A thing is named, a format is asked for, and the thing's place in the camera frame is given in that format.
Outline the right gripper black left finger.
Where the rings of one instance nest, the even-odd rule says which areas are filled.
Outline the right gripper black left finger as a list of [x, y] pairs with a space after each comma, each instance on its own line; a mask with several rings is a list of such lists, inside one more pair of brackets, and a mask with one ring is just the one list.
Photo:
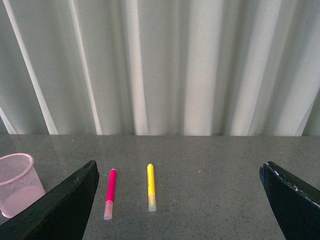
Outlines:
[[81, 240], [97, 191], [90, 160], [31, 206], [0, 226], [2, 240]]

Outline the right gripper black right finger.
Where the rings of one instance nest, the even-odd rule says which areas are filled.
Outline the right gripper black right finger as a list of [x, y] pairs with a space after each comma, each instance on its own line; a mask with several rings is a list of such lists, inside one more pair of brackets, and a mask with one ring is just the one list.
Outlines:
[[287, 240], [320, 238], [320, 191], [269, 161], [259, 177], [278, 225]]

